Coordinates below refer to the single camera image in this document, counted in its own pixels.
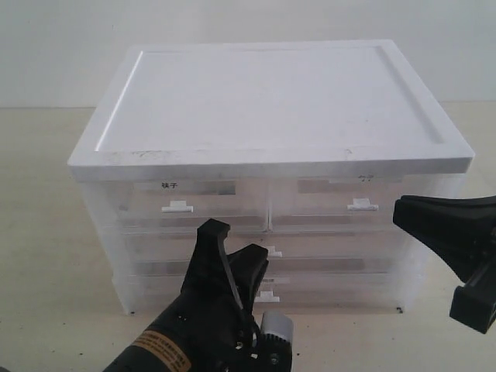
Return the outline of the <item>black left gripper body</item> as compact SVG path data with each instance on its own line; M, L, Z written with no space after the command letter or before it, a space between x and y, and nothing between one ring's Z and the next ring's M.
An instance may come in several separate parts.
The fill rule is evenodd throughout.
M261 321L227 295L182 292L107 371L289 371L292 344L263 335Z

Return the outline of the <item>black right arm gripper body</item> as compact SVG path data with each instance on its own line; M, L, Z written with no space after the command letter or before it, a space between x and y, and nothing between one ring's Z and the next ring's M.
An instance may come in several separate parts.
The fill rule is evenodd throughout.
M481 252L474 273L464 286L455 289L449 316L479 333L487 333L495 322L495 228Z

